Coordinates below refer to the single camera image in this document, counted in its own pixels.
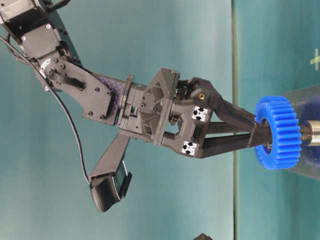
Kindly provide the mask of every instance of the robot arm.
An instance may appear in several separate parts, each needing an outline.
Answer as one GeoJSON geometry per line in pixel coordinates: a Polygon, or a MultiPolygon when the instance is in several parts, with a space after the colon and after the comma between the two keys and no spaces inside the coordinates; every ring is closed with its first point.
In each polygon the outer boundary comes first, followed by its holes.
{"type": "Polygon", "coordinates": [[[57,13],[69,1],[3,0],[0,23],[7,43],[13,38],[38,79],[46,79],[40,81],[45,91],[64,91],[82,106],[82,117],[118,126],[119,134],[88,176],[99,212],[126,195],[132,175],[123,159],[130,138],[200,159],[272,142],[267,124],[225,101],[208,80],[181,80],[178,72],[162,68],[146,86],[132,75],[122,81],[85,69],[57,13]],[[222,122],[211,122],[213,113],[222,122]],[[168,123],[178,132],[167,132],[168,123]],[[225,133],[245,134],[206,137],[225,133]]]}

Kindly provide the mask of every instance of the green wall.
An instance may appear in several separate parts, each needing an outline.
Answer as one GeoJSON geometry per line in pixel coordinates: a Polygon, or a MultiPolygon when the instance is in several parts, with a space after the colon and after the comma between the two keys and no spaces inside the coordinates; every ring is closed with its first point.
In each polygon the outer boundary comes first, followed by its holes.
{"type": "MultiPolygon", "coordinates": [[[[199,76],[232,101],[231,2],[74,0],[60,15],[84,66],[147,84],[161,67],[199,76]]],[[[33,72],[0,48],[0,239],[233,239],[233,154],[190,159],[132,140],[127,198],[97,213],[68,122],[33,72]]],[[[91,170],[116,127],[60,94],[91,170]]]]}
{"type": "MultiPolygon", "coordinates": [[[[320,47],[318,0],[233,2],[240,106],[254,111],[263,96],[319,84],[310,65],[320,47]]],[[[320,239],[318,181],[263,169],[253,149],[238,151],[236,168],[237,240],[320,239]]]]}

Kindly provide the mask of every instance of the black cable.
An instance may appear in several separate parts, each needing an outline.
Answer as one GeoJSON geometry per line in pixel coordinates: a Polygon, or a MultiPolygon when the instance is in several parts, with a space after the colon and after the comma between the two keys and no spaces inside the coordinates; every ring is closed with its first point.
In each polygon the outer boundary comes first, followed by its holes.
{"type": "Polygon", "coordinates": [[[77,143],[77,147],[78,147],[78,151],[79,151],[79,155],[80,155],[80,163],[81,163],[81,168],[82,168],[82,173],[83,176],[86,180],[86,182],[88,184],[90,184],[89,181],[89,177],[87,175],[87,171],[86,171],[86,167],[85,167],[85,162],[84,162],[84,156],[83,156],[83,151],[82,151],[82,146],[81,146],[81,142],[80,142],[80,138],[78,135],[78,131],[76,129],[76,126],[74,124],[74,121],[72,120],[72,117],[66,107],[66,105],[64,104],[64,102],[61,100],[61,98],[57,95],[57,93],[53,90],[53,88],[50,86],[50,82],[44,77],[42,76],[42,74],[38,71],[38,69],[36,69],[36,67],[31,63],[30,60],[28,60],[20,51],[18,51],[14,46],[12,46],[8,41],[6,41],[5,38],[3,38],[2,36],[0,36],[0,40],[10,49],[12,50],[19,58],[21,58],[22,60],[24,60],[31,68],[32,70],[34,70],[34,72],[36,74],[38,74],[38,76],[40,77],[40,79],[43,81],[44,85],[48,87],[48,89],[50,90],[50,92],[52,93],[52,95],[54,96],[54,98],[57,100],[57,102],[60,104],[60,106],[62,107],[66,117],[68,118],[68,121],[71,125],[73,134],[75,136],[75,140],[77,143]]]}
{"type": "MultiPolygon", "coordinates": [[[[10,35],[10,33],[6,33],[6,36],[5,36],[5,41],[8,43],[8,44],[11,44],[10,43],[10,38],[11,38],[11,35],[10,35]]],[[[9,51],[9,53],[13,56],[13,58],[17,61],[17,59],[20,59],[20,57],[19,56],[17,56],[16,54],[15,54],[15,52],[10,48],[10,47],[8,47],[7,46],[7,48],[8,48],[8,51],[9,51]]]]}

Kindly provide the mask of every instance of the blue gear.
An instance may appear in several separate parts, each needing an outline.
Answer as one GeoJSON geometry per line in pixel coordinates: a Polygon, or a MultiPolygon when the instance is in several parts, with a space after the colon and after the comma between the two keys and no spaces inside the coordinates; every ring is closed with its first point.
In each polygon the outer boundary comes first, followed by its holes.
{"type": "Polygon", "coordinates": [[[264,145],[255,147],[260,164],[269,170],[296,166],[302,142],[299,120],[290,101],[284,96],[265,96],[256,105],[255,116],[259,123],[267,120],[272,132],[270,152],[264,145]]]}

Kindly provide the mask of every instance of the bolt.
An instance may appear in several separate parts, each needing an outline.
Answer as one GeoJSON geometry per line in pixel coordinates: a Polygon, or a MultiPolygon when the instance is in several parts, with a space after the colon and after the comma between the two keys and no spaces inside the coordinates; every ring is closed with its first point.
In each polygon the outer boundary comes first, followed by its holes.
{"type": "Polygon", "coordinates": [[[206,95],[204,95],[203,93],[201,93],[200,95],[199,95],[199,99],[200,100],[204,100],[206,98],[206,95]]]}

